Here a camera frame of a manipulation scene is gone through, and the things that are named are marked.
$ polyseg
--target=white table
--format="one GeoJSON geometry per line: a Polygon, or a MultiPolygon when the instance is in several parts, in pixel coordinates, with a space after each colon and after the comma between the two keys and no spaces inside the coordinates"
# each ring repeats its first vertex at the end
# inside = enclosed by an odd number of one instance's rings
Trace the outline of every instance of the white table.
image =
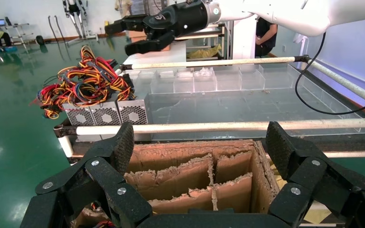
{"type": "Polygon", "coordinates": [[[171,43],[169,51],[152,51],[146,54],[133,54],[124,64],[176,63],[186,62],[185,41],[171,43]]]}

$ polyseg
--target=plastic compartment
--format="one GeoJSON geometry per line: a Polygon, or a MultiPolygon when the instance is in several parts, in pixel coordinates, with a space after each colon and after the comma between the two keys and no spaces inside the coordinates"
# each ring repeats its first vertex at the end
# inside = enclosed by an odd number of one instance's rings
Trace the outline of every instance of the plastic compartment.
{"type": "Polygon", "coordinates": [[[135,91],[141,93],[150,93],[150,84],[152,83],[152,80],[157,77],[157,75],[158,73],[156,70],[141,70],[141,72],[138,74],[136,83],[134,83],[135,91]]]}
{"type": "Polygon", "coordinates": [[[194,91],[213,92],[216,91],[217,80],[213,68],[202,68],[194,72],[194,91]]]}
{"type": "Polygon", "coordinates": [[[265,89],[286,89],[293,87],[293,77],[288,73],[288,65],[282,67],[268,67],[263,69],[265,89]]]}
{"type": "Polygon", "coordinates": [[[140,70],[127,70],[125,73],[129,74],[129,77],[132,80],[137,80],[140,72],[141,72],[140,70]]]}
{"type": "Polygon", "coordinates": [[[239,67],[220,66],[214,68],[218,91],[241,90],[241,72],[239,67]]]}
{"type": "Polygon", "coordinates": [[[241,65],[240,72],[242,90],[264,89],[265,78],[262,76],[264,69],[261,65],[241,65]]]}
{"type": "Polygon", "coordinates": [[[174,80],[175,93],[192,93],[194,92],[193,73],[188,68],[178,69],[174,80]]]}
{"type": "Polygon", "coordinates": [[[158,71],[158,75],[150,83],[152,94],[172,94],[174,92],[175,70],[158,71]]]}

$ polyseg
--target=white pipe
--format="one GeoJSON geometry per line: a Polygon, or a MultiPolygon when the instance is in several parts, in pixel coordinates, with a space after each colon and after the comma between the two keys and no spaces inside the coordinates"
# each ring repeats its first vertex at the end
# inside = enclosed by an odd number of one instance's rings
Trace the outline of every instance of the white pipe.
{"type": "Polygon", "coordinates": [[[365,151],[324,151],[328,158],[365,158],[365,151]]]}
{"type": "Polygon", "coordinates": [[[359,86],[353,84],[352,82],[350,82],[349,80],[343,78],[342,76],[340,76],[339,74],[331,71],[330,69],[326,68],[325,66],[317,63],[316,61],[314,61],[311,64],[312,67],[315,67],[317,70],[321,71],[323,74],[327,75],[328,77],[332,78],[334,81],[338,82],[339,84],[343,85],[344,87],[346,87],[347,89],[349,89],[350,91],[354,92],[355,94],[357,94],[358,96],[360,96],[361,98],[365,99],[365,90],[360,88],[359,86]]]}
{"type": "Polygon", "coordinates": [[[66,157],[71,158],[73,155],[73,148],[72,144],[70,143],[69,136],[60,137],[58,140],[59,144],[61,144],[61,147],[64,150],[66,157]]]}
{"type": "Polygon", "coordinates": [[[223,65],[234,65],[234,64],[291,63],[294,61],[295,61],[294,57],[228,59],[228,60],[180,62],[180,63],[132,64],[132,69],[137,70],[137,69],[171,68],[171,67],[223,66],[223,65]]]}
{"type": "MultiPolygon", "coordinates": [[[[285,130],[362,128],[365,119],[279,121],[285,130]]],[[[269,122],[173,123],[134,125],[135,133],[265,131],[269,122]]],[[[120,126],[79,126],[77,135],[117,134],[120,126]]]]}

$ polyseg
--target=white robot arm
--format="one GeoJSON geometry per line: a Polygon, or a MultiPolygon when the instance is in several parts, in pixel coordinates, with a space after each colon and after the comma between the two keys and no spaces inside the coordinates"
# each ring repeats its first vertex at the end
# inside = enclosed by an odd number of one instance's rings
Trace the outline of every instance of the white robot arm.
{"type": "Polygon", "coordinates": [[[106,26],[107,34],[144,30],[146,40],[128,44],[127,55],[159,51],[175,37],[204,29],[210,23],[258,15],[306,36],[328,27],[365,19],[365,0],[186,0],[157,15],[127,16],[106,26]]]}
{"type": "Polygon", "coordinates": [[[330,26],[365,20],[365,0],[214,0],[206,5],[213,16],[217,12],[219,17],[210,23],[257,14],[312,37],[323,34],[330,26]]]}

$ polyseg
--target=black wire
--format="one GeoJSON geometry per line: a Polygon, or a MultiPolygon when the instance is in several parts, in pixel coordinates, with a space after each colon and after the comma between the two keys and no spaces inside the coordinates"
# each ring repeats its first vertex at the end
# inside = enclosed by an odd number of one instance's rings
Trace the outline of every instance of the black wire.
{"type": "Polygon", "coordinates": [[[156,8],[159,10],[159,11],[162,11],[158,6],[157,6],[157,4],[156,4],[156,1],[155,0],[153,0],[153,3],[154,3],[154,5],[156,6],[156,8]]]}
{"type": "Polygon", "coordinates": [[[359,109],[353,110],[353,111],[348,111],[348,112],[343,112],[343,113],[329,113],[329,112],[325,112],[325,111],[321,111],[318,110],[312,106],[310,106],[309,104],[307,104],[307,102],[305,102],[303,100],[303,98],[300,97],[300,94],[298,93],[298,82],[300,81],[300,78],[304,75],[304,73],[306,72],[306,70],[311,66],[311,64],[314,62],[314,60],[316,60],[316,58],[318,57],[318,55],[321,52],[322,46],[324,45],[324,41],[325,41],[325,35],[326,33],[323,34],[322,36],[322,41],[321,41],[321,45],[320,48],[316,54],[316,56],[314,56],[314,58],[310,61],[310,63],[307,65],[307,67],[300,73],[300,75],[297,78],[296,84],[295,84],[295,92],[296,92],[296,96],[300,99],[301,102],[303,102],[303,104],[305,104],[307,107],[311,108],[312,110],[319,112],[319,113],[323,113],[323,114],[328,114],[328,115],[345,115],[345,114],[351,114],[351,113],[356,113],[356,112],[360,112],[362,110],[365,110],[365,106],[361,107],[359,109]]]}

